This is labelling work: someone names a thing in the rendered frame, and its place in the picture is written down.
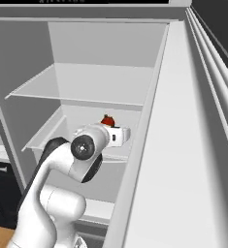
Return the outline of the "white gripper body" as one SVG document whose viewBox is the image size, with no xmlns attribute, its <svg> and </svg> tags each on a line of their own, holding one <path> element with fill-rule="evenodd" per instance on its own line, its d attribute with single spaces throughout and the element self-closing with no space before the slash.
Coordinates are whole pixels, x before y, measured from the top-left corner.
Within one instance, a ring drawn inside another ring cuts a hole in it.
<svg viewBox="0 0 228 248">
<path fill-rule="evenodd" d="M 122 142 L 125 143 L 129 141 L 131 137 L 131 129 L 130 128 L 123 128 L 122 129 Z"/>
</svg>

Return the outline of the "red tomato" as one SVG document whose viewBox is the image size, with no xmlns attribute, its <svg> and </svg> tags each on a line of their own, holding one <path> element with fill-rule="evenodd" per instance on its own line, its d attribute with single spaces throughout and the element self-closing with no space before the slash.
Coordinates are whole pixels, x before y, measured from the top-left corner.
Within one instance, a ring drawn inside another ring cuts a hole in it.
<svg viewBox="0 0 228 248">
<path fill-rule="evenodd" d="M 113 127 L 115 125 L 114 119 L 107 114 L 104 115 L 103 119 L 101 120 L 101 123 L 110 127 Z"/>
</svg>

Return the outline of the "grey fridge shelf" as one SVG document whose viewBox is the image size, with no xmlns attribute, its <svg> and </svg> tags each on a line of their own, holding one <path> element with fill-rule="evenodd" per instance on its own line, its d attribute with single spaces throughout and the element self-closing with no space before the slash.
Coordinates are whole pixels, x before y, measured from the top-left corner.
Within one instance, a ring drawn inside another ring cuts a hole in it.
<svg viewBox="0 0 228 248">
<path fill-rule="evenodd" d="M 106 148 L 103 151 L 103 156 L 107 160 L 126 161 L 131 151 L 133 139 L 136 136 L 141 116 L 140 109 L 91 108 L 62 105 L 31 140 L 25 144 L 21 151 L 25 151 L 27 148 L 31 149 L 36 161 L 39 161 L 45 144 L 49 140 L 57 137 L 71 140 L 73 133 L 80 126 L 99 123 L 105 114 L 114 119 L 116 126 L 129 127 L 131 129 L 131 138 L 122 147 Z"/>
<path fill-rule="evenodd" d="M 54 63 L 6 96 L 60 100 L 64 105 L 140 109 L 153 75 L 149 67 Z"/>
</svg>

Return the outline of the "grey fridge door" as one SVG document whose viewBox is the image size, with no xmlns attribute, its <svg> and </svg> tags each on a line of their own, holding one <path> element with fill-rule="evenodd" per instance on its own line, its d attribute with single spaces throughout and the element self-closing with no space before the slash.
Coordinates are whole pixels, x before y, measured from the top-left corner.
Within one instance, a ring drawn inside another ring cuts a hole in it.
<svg viewBox="0 0 228 248">
<path fill-rule="evenodd" d="M 184 15 L 167 27 L 103 248 L 228 248 L 228 69 Z"/>
</svg>

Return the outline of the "grey open fridge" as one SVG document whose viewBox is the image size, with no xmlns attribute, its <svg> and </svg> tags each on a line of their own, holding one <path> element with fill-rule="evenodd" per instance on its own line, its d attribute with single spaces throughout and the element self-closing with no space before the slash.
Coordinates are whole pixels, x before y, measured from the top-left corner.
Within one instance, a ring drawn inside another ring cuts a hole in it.
<svg viewBox="0 0 228 248">
<path fill-rule="evenodd" d="M 0 3 L 0 131 L 23 197 L 39 161 L 21 149 L 40 130 L 60 100 L 6 96 L 54 63 L 149 67 L 158 75 L 167 27 L 182 21 L 192 0 L 165 4 L 37 0 Z M 129 157 L 125 163 L 123 177 Z"/>
</svg>

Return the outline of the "dark cupboard drawer front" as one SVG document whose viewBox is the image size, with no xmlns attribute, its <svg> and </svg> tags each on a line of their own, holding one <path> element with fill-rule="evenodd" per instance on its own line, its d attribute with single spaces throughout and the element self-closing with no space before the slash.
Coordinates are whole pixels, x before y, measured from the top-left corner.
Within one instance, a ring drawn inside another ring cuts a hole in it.
<svg viewBox="0 0 228 248">
<path fill-rule="evenodd" d="M 11 164 L 0 162 L 0 168 L 4 167 L 7 167 L 8 171 L 0 171 L 0 227 L 14 230 L 17 221 L 16 210 L 21 192 Z"/>
</svg>

